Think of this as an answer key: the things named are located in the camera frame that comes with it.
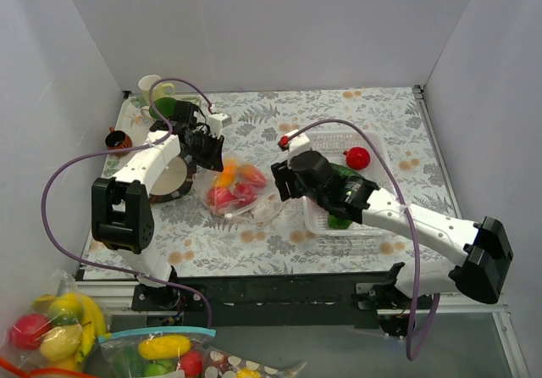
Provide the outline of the white plastic basket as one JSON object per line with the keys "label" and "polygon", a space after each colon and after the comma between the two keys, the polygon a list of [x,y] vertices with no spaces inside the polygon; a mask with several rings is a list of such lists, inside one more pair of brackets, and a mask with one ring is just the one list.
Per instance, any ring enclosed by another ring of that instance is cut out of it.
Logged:
{"label": "white plastic basket", "polygon": [[384,138],[373,131],[310,131],[301,135],[312,151],[303,172],[310,181],[304,197],[308,230],[322,236],[377,236],[383,232],[366,223],[363,212],[378,189],[390,189],[383,165],[389,163]]}

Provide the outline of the red fake tomato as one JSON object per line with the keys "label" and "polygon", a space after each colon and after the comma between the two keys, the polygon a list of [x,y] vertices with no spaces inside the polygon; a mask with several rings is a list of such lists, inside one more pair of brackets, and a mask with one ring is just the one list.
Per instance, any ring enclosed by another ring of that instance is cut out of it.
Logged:
{"label": "red fake tomato", "polygon": [[346,165],[352,170],[364,170],[371,163],[371,155],[364,147],[352,147],[343,154]]}

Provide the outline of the green fake pepper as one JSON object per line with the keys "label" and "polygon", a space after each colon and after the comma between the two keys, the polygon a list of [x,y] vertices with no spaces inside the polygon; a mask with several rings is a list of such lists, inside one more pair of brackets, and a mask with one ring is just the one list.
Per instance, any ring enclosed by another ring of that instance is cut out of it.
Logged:
{"label": "green fake pepper", "polygon": [[343,220],[329,214],[327,217],[327,225],[332,230],[347,230],[352,224],[351,220]]}

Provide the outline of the polka dot zip bag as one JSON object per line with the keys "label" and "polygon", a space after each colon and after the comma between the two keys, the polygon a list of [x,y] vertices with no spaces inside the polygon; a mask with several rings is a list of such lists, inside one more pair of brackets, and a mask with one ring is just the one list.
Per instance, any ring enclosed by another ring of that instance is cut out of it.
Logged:
{"label": "polka dot zip bag", "polygon": [[[237,169],[243,164],[251,164],[237,153],[226,153],[223,156],[224,166],[233,163],[237,164]],[[271,173],[265,170],[259,170],[267,179],[268,184],[264,188],[256,188],[243,181],[238,176],[237,171],[234,182],[228,188],[237,197],[238,203],[235,205],[235,208],[227,214],[213,215],[226,220],[233,220],[236,222],[247,221],[253,223],[267,222],[277,216],[285,206],[285,203],[280,199],[279,191],[272,181]],[[207,192],[214,187],[214,180],[221,172],[200,170],[194,175],[193,189],[208,210]]]}

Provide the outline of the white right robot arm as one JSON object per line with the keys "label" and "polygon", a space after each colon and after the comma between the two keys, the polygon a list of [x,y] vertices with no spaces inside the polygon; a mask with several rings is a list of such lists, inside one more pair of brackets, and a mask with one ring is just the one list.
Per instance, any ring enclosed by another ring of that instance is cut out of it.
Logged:
{"label": "white right robot arm", "polygon": [[340,220],[390,231],[441,255],[440,260],[403,264],[395,271],[383,287],[391,307],[445,292],[460,292],[484,304],[498,302],[513,260],[499,220],[486,217],[473,222],[406,206],[373,181],[341,174],[316,151],[275,163],[271,171],[282,200],[307,197]]}

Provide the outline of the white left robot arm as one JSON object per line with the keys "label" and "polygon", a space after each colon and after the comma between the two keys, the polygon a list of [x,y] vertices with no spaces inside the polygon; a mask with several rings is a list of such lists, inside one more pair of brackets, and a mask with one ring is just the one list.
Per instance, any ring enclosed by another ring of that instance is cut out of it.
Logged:
{"label": "white left robot arm", "polygon": [[98,178],[91,187],[93,239],[123,257],[141,284],[152,286],[151,300],[163,310],[179,303],[180,289],[168,281],[172,267],[152,243],[152,187],[175,158],[223,171],[222,130],[231,124],[231,117],[204,116],[195,104],[178,100],[169,124],[172,132],[168,123],[155,121],[147,132],[146,148],[112,177]]}

